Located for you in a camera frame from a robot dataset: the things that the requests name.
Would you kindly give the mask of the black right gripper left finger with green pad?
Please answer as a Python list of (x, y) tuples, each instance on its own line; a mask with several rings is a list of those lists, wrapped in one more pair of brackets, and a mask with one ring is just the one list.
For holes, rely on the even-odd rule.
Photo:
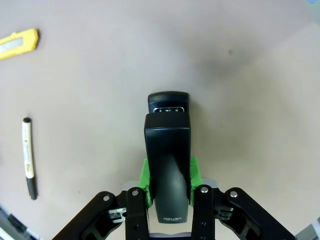
[(148, 208), (152, 205), (148, 160), (137, 186), (115, 196), (99, 192), (55, 237), (55, 240), (105, 240), (122, 223), (126, 240), (148, 240)]

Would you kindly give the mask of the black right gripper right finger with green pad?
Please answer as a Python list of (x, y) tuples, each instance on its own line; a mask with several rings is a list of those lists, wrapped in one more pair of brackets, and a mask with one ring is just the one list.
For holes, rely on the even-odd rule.
[(294, 240), (295, 236), (250, 197), (243, 189), (232, 187), (222, 192), (201, 177), (198, 160), (190, 159), (191, 239), (214, 240), (215, 221), (230, 229), (240, 240)]

